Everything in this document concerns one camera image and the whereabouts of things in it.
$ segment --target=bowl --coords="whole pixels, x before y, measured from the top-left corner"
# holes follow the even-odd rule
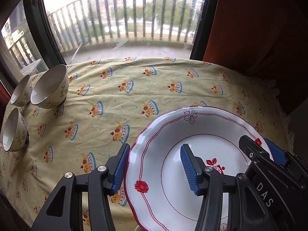
[[[37,107],[51,109],[66,98],[69,80],[66,66],[57,65],[43,74],[33,87],[31,103]]]
[[[30,75],[26,75],[16,86],[12,94],[10,103],[16,107],[23,107],[27,105],[30,101],[31,92],[32,82],[30,79]]]
[[[2,143],[4,151],[16,152],[20,150],[25,145],[26,138],[26,122],[18,108],[14,108],[3,128]]]
[[[239,149],[243,135],[262,145],[273,159],[257,130],[225,110],[191,106],[154,118],[131,146],[124,177],[126,199],[141,229],[194,230],[203,197],[190,189],[181,146],[187,143],[206,166],[236,176],[250,164],[250,159]],[[220,230],[225,230],[227,223],[228,193],[224,193]]]

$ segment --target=wall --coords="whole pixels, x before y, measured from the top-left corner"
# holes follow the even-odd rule
[[[289,116],[291,117],[289,131],[295,133],[293,151],[308,163],[308,99],[292,111]]]

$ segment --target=red-rimmed plate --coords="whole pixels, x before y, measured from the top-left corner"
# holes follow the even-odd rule
[[[242,118],[225,110],[192,106],[154,119],[136,138],[128,158],[125,192],[133,214],[144,230],[194,230],[202,197],[190,190],[180,158],[188,143],[195,156],[220,173],[235,176],[250,160],[238,148],[247,135],[270,154],[262,136]],[[221,230],[228,220],[228,194],[223,195]]]

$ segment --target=bowl rim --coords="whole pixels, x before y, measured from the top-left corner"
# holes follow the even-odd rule
[[[161,114],[161,115],[155,117],[154,119],[152,119],[152,121],[151,121],[142,131],[139,132],[139,134],[138,134],[138,135],[136,136],[136,138],[135,138],[135,141],[133,142],[133,144],[132,144],[131,147],[130,147],[130,150],[129,150],[129,153],[128,153],[128,162],[127,162],[126,167],[125,167],[125,170],[124,170],[124,178],[123,178],[124,192],[125,192],[125,196],[126,196],[127,202],[128,202],[128,204],[129,204],[129,206],[130,206],[130,208],[131,208],[131,211],[132,211],[132,213],[133,213],[133,216],[134,216],[134,218],[135,218],[137,224],[138,224],[138,225],[142,228],[142,230],[144,230],[144,231],[149,231],[149,230],[146,229],[146,228],[141,224],[141,222],[140,222],[141,218],[140,218],[140,216],[137,215],[137,211],[135,210],[137,204],[135,204],[135,205],[132,204],[132,201],[131,201],[132,197],[131,197],[131,199],[130,199],[130,198],[129,198],[129,194],[127,193],[127,183],[126,183],[126,180],[127,180],[127,179],[126,179],[126,176],[127,176],[127,174],[128,174],[127,171],[128,171],[129,165],[132,167],[132,165],[129,163],[130,154],[131,154],[131,152],[132,152],[132,149],[133,149],[133,147],[137,144],[137,141],[138,141],[138,139],[139,139],[139,136],[140,136],[146,129],[148,129],[148,128],[153,124],[153,122],[156,121],[159,117],[161,117],[161,116],[163,116],[163,115],[166,115],[166,114],[168,114],[168,113],[177,111],[177,110],[182,110],[182,109],[186,109],[186,110],[187,110],[187,109],[195,109],[195,108],[212,108],[212,109],[219,109],[219,110],[221,110],[221,111],[227,112],[227,113],[229,113],[229,114],[231,114],[231,115],[234,115],[234,116],[240,118],[242,121],[245,122],[245,124],[247,124],[248,126],[251,126],[253,129],[255,129],[248,121],[246,121],[245,119],[241,118],[240,116],[238,116],[238,115],[236,115],[236,114],[234,114],[234,113],[232,113],[232,112],[229,112],[229,111],[227,111],[227,110],[225,110],[225,109],[218,108],[218,107],[214,107],[214,106],[191,105],[191,106],[180,107],[180,108],[176,108],[176,109],[174,109],[174,110],[170,110],[170,111],[168,111],[168,112],[166,112],[166,113],[163,113],[163,114]]]
[[[40,101],[40,102],[38,102],[38,103],[33,103],[33,102],[32,102],[32,94],[33,94],[33,91],[34,91],[35,87],[36,87],[37,84],[39,83],[39,81],[48,73],[48,71],[50,71],[50,70],[52,70],[52,69],[54,69],[54,68],[58,68],[58,69],[59,69],[61,66],[64,66],[64,67],[65,67],[65,73],[64,73],[64,75],[63,75],[63,77],[62,77],[62,80],[61,80],[61,82],[59,83],[59,85],[58,85],[58,86],[50,93],[50,95],[47,96],[44,100],[42,100],[42,101]],[[62,81],[64,80],[66,74],[67,74],[67,68],[66,68],[66,65],[65,65],[65,64],[59,64],[59,65],[56,65],[56,66],[52,67],[51,69],[47,70],[47,71],[38,79],[38,81],[36,82],[36,84],[34,85],[34,87],[33,87],[33,89],[32,89],[32,93],[31,93],[31,96],[30,96],[30,101],[31,101],[32,105],[35,105],[35,106],[36,106],[36,105],[39,105],[40,103],[42,103],[43,101],[47,100],[47,99],[53,94],[53,92],[55,92],[55,91],[57,90],[57,88],[59,88],[59,86],[61,85]]]
[[[26,85],[27,85],[27,83],[29,82],[30,77],[31,77],[29,74],[28,74],[28,75],[25,75],[25,76],[20,80],[20,82],[17,84],[16,88],[14,89],[12,95],[15,93],[15,90],[17,89],[18,85],[20,85],[21,82],[23,82],[23,80],[24,80],[26,77],[28,77],[28,81],[26,82],[26,84],[25,84],[25,86],[24,86],[22,92],[25,90]],[[11,105],[13,105],[13,104],[19,99],[19,97],[21,96],[22,92],[20,93],[20,95],[19,95],[13,102],[12,102],[12,97],[11,97],[11,99],[10,99],[10,104],[11,104]]]
[[[3,149],[4,149],[4,151],[5,151],[5,152],[9,152],[9,150],[10,150],[10,149],[11,149],[11,147],[12,147],[13,141],[15,140],[15,136],[16,136],[16,131],[17,131],[18,122],[19,122],[19,114],[20,114],[20,111],[18,110],[18,108],[14,108],[14,109],[10,112],[10,114],[9,114],[9,116],[7,117],[7,120],[5,121],[5,123],[8,121],[8,119],[9,119],[10,115],[13,113],[13,111],[14,111],[15,109],[17,109],[17,111],[18,111],[17,125],[16,125],[16,129],[15,129],[15,133],[14,133],[14,136],[13,136],[12,143],[11,143],[11,145],[10,145],[10,147],[9,147],[9,149],[8,149],[8,150],[6,150],[6,149],[5,149],[5,147],[4,147],[4,143],[3,143],[3,135],[4,135],[5,125],[4,125],[4,128],[3,128],[2,145],[3,145]]]

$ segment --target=yellow tablecloth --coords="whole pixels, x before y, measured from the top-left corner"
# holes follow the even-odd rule
[[[67,68],[70,87],[63,105],[20,108],[29,149],[7,153],[0,147],[0,187],[30,226],[66,172],[79,175],[105,164],[123,142],[132,145],[152,119],[179,107],[225,109],[290,150],[275,96],[238,72],[178,58],[117,58]],[[42,74],[31,77],[33,85]],[[13,108],[7,106],[4,123]],[[109,202],[116,230],[134,231],[137,224],[124,189]],[[84,194],[84,227],[90,230],[87,208]]]

